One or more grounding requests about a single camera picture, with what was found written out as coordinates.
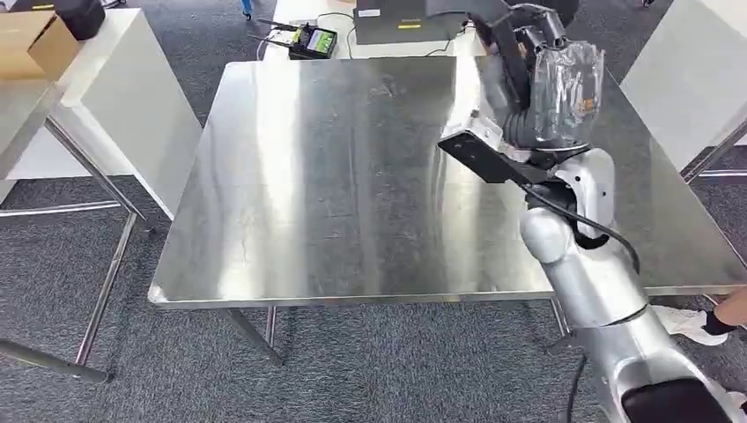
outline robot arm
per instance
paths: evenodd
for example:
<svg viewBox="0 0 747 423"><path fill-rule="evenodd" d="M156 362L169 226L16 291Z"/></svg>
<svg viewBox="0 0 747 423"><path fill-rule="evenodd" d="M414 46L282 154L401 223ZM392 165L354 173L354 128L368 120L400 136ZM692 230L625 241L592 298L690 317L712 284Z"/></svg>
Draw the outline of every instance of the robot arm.
<svg viewBox="0 0 747 423"><path fill-rule="evenodd" d="M451 3L429 2L435 14L457 12L444 8ZM570 42L553 10L496 0L457 7L465 3L503 62L501 89L512 100L501 123L473 111L439 147L486 182L512 181L527 193L521 236L594 366L610 421L746 421L671 340L640 287L635 250L614 231L614 162L587 141L601 99L601 52ZM536 24L512 28L517 12Z"/></svg>

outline black box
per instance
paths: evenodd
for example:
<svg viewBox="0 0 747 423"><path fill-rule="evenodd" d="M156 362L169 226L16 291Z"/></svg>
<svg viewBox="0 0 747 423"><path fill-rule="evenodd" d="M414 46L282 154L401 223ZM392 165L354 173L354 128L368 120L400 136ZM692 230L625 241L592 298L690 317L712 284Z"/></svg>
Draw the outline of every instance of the black box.
<svg viewBox="0 0 747 423"><path fill-rule="evenodd" d="M14 11L55 11L78 41L99 33L106 17L100 0L18 0Z"/></svg>
<svg viewBox="0 0 747 423"><path fill-rule="evenodd" d="M453 40L466 17L427 18L425 0L358 0L353 20L357 43L362 45Z"/></svg>

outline table leg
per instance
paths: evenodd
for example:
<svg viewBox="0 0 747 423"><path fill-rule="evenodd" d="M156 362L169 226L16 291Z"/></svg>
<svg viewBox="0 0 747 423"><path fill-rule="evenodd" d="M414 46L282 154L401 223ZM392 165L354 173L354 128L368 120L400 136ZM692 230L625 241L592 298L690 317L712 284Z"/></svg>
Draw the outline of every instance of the table leg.
<svg viewBox="0 0 747 423"><path fill-rule="evenodd" d="M283 359L277 355L277 352L272 349L270 344L265 341L262 335L257 332L252 323L250 323L246 317L237 308L224 308L220 310L220 313L228 319L234 328L252 345L256 346L263 353L267 354L270 361L275 366L283 366Z"/></svg>
<svg viewBox="0 0 747 423"><path fill-rule="evenodd" d="M106 176L101 169L99 169L98 166L96 166L91 158L86 154L81 148L78 146L78 144L73 141L72 137L68 135L65 130L62 129L62 127L57 123L57 121L52 118L48 117L47 120L44 122L44 127L47 128L49 132L52 133L52 135L57 139L57 141L60 142L60 144L65 147L65 149L72 154L72 156L85 168L85 170L88 171L88 173L91 174L93 179L99 183L99 185L115 200L119 202L119 204L122 205L125 209L127 209L130 213L136 214L140 219L145 222L145 224L150 228L153 229L155 226L151 224L151 222L148 221L148 219L145 218L145 215L140 212L135 205L133 205L130 200L124 196L124 194L116 188L114 183Z"/></svg>
<svg viewBox="0 0 747 423"><path fill-rule="evenodd" d="M115 254L112 257L111 263L109 263L107 276L104 278L104 286L101 287L101 291L99 292L99 299L96 300L96 307L93 309L91 320L88 322L88 327L85 329L83 342L80 344L80 349L78 350L78 357L75 359L75 362L78 365L84 366L88 360L88 354L91 352L93 340L96 338L96 333L99 331L101 317L104 314L104 308L107 307L109 294L112 292L112 286L115 283L116 274L119 271L119 265L124 256L124 250L127 248L129 235L132 233L132 227L135 225L136 221L137 215L130 213L124 224L124 229L122 230L122 235L120 235L119 242L117 243Z"/></svg>
<svg viewBox="0 0 747 423"><path fill-rule="evenodd" d="M704 170L698 177L700 178L729 178L747 176L747 170L745 169L715 169L715 170Z"/></svg>
<svg viewBox="0 0 747 423"><path fill-rule="evenodd" d="M550 298L550 304L552 305L552 313L555 315L555 321L558 323L558 328L560 329L560 336L564 337L571 333L566 315L563 313L563 308L556 297Z"/></svg>
<svg viewBox="0 0 747 423"><path fill-rule="evenodd" d="M0 354L35 366L46 367L64 375L74 375L91 382L101 383L109 380L109 374L106 372L58 359L54 355L16 344L8 339L0 338Z"/></svg>
<svg viewBox="0 0 747 423"><path fill-rule="evenodd" d="M744 136L747 135L747 119L742 121L734 130L732 130L710 153L706 155L698 164L693 166L682 177L685 183L691 183L701 173L707 170L716 160L731 150Z"/></svg>
<svg viewBox="0 0 747 423"><path fill-rule="evenodd" d="M552 345L547 347L546 352L552 356L557 356L568 348L574 347L573 331L568 326L566 315L563 313L563 308L560 306L558 298L550 298L550 304L552 305L552 313L555 315L555 322L558 324L560 329L560 338L553 342Z"/></svg>
<svg viewBox="0 0 747 423"><path fill-rule="evenodd" d="M267 308L267 325L264 328L264 338L270 346L275 346L275 315L277 314L277 308Z"/></svg>
<svg viewBox="0 0 747 423"><path fill-rule="evenodd" d="M24 210L3 209L0 210L0 218L11 218L16 216L43 216L48 214L73 213L81 211L90 212L93 210L114 209L119 206L119 203L111 200L97 201L95 203L52 205L49 207L37 207L35 209Z"/></svg>

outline electronic device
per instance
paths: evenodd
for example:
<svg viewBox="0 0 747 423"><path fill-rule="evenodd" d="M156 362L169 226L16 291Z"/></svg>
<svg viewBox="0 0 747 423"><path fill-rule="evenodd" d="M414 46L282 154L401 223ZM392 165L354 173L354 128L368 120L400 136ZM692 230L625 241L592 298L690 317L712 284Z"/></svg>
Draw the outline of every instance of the electronic device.
<svg viewBox="0 0 747 423"><path fill-rule="evenodd" d="M425 0L358 0L353 10L360 45L453 40L465 20L454 14L428 18Z"/></svg>
<svg viewBox="0 0 747 423"><path fill-rule="evenodd" d="M289 31L294 33L290 43L274 41L271 38L261 38L254 35L249 37L288 48L288 56L292 60L329 59L337 45L337 33L316 25L303 24L293 26L281 24L267 19L258 19L264 24L273 25L272 30Z"/></svg>

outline table top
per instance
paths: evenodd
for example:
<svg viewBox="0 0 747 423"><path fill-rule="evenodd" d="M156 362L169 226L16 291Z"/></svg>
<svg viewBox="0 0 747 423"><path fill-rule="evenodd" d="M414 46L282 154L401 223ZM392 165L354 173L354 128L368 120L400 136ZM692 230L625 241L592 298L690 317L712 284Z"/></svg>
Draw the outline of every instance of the table top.
<svg viewBox="0 0 747 423"><path fill-rule="evenodd" d="M322 28L337 32L337 47L333 57L336 59L368 58L368 57L404 57L424 56L434 50L446 47L446 41L403 42L392 44L359 45L356 42L356 32L350 35L351 49L348 50L347 34L354 27L352 19L340 15L321 16L323 13L344 13L352 16L355 3L339 0L278 0L275 15L272 20L288 23L300 19L318 19ZM292 33L280 33L274 40L289 41ZM431 56L482 56L484 49L475 30L467 28L464 34L457 36L449 43L447 51L435 52ZM264 61L287 61L288 49L276 45L268 45L264 52Z"/></svg>
<svg viewBox="0 0 747 423"><path fill-rule="evenodd" d="M165 308L547 298L523 194L436 146L484 104L490 57L229 63L149 299ZM596 145L650 294L747 271L606 78Z"/></svg>
<svg viewBox="0 0 747 423"><path fill-rule="evenodd" d="M747 14L744 13L744 2L740 0L699 0L699 2L740 35L747 37Z"/></svg>
<svg viewBox="0 0 747 423"><path fill-rule="evenodd" d="M60 96L47 81L0 82L0 179L31 143Z"/></svg>

